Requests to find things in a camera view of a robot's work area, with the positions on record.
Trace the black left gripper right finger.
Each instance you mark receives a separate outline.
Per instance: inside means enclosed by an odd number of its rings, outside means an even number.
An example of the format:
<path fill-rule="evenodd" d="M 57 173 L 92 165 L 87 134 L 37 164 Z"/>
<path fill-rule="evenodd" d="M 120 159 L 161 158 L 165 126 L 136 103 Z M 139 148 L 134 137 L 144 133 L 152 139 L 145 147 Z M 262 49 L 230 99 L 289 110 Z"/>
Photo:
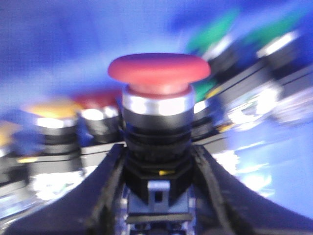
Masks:
<path fill-rule="evenodd" d="M 313 221 L 258 195 L 227 172 L 201 145 L 191 146 L 194 184 L 229 235 L 311 235 Z"/>

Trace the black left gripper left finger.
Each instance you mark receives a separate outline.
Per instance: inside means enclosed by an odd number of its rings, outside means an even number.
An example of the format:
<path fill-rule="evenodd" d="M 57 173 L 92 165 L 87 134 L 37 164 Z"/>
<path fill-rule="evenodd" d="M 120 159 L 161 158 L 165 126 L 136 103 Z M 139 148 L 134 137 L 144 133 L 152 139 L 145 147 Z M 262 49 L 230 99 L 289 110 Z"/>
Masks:
<path fill-rule="evenodd" d="M 5 229 L 6 235 L 113 235 L 125 147 L 115 144 L 76 188 Z"/>

